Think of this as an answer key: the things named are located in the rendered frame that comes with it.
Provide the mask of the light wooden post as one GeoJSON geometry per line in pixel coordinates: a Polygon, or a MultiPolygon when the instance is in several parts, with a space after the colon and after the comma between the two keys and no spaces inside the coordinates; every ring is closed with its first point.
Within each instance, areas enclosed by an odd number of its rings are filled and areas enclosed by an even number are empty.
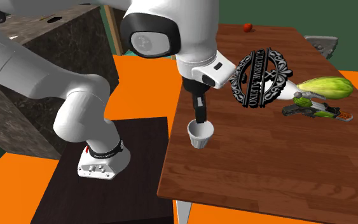
{"type": "Polygon", "coordinates": [[[116,54],[117,56],[122,56],[125,54],[125,52],[123,51],[123,46],[119,35],[119,28],[118,28],[117,20],[114,15],[114,9],[108,5],[104,5],[103,7],[104,7],[104,11],[106,12],[106,18],[109,24],[109,29],[114,42],[114,48],[116,50],[116,54]]]}

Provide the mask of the dark robot stand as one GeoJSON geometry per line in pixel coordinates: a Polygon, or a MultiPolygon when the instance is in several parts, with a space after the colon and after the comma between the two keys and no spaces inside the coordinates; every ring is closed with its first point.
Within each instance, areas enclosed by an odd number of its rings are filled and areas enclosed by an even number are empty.
{"type": "Polygon", "coordinates": [[[129,165],[112,180],[82,178],[84,143],[67,144],[31,224],[174,224],[173,203],[156,192],[169,141],[167,118],[117,120],[129,165]]]}

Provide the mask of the black round ornamental emblem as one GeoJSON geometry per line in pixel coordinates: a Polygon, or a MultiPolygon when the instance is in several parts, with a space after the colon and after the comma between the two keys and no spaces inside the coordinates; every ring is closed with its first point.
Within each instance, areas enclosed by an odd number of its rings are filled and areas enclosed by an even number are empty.
{"type": "Polygon", "coordinates": [[[245,108],[263,108],[276,100],[293,71],[284,56],[271,48],[246,55],[229,79],[234,98],[245,108]]]}

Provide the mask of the white ribbed cup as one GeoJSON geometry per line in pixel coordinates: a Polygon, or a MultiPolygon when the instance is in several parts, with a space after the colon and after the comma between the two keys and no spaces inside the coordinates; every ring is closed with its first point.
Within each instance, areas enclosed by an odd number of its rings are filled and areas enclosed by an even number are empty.
{"type": "Polygon", "coordinates": [[[206,146],[214,133],[214,126],[210,121],[197,123],[196,120],[189,122],[187,126],[191,145],[194,148],[202,149],[206,146]]]}

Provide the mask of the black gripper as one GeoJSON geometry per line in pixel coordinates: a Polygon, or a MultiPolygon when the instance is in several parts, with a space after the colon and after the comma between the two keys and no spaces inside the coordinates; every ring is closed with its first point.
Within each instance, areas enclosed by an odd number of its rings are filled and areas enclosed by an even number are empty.
{"type": "Polygon", "coordinates": [[[209,90],[210,86],[195,80],[187,79],[185,77],[182,77],[182,85],[186,91],[192,93],[196,123],[206,122],[207,106],[204,93],[209,90]]]}

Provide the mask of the brown wooden table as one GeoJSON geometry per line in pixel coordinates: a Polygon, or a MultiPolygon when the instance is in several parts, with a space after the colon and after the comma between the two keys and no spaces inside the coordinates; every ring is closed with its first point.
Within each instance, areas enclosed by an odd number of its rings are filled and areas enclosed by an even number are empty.
{"type": "Polygon", "coordinates": [[[358,224],[358,73],[331,101],[350,122],[283,116],[286,101],[242,107],[229,85],[207,92],[214,135],[192,147],[191,95],[181,91],[157,194],[185,202],[335,224],[358,224]]]}

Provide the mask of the grey carved chair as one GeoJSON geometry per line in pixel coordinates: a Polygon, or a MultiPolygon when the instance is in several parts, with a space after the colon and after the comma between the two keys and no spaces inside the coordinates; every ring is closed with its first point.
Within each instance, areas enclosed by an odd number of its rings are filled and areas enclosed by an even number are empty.
{"type": "Polygon", "coordinates": [[[335,36],[304,36],[304,38],[326,59],[333,56],[339,40],[335,36]]]}

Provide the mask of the yellow green leafy vegetable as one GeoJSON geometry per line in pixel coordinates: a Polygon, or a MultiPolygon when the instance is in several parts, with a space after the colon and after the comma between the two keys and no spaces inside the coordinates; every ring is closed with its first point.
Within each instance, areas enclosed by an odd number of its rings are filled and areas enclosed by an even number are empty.
{"type": "Polygon", "coordinates": [[[352,83],[343,77],[324,76],[306,80],[299,84],[288,80],[277,99],[291,100],[295,92],[315,92],[323,95],[326,99],[338,100],[350,96],[353,89],[352,83]]]}

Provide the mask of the green and black toy gun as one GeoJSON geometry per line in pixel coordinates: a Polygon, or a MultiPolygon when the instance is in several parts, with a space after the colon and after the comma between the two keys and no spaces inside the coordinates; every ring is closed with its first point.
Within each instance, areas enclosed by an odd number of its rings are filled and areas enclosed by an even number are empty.
{"type": "Polygon", "coordinates": [[[323,102],[312,101],[312,98],[326,100],[323,95],[316,94],[315,92],[295,92],[293,101],[294,104],[282,108],[284,116],[302,114],[310,118],[331,118],[344,122],[349,122],[353,119],[353,115],[344,112],[340,107],[332,107],[323,102]]]}

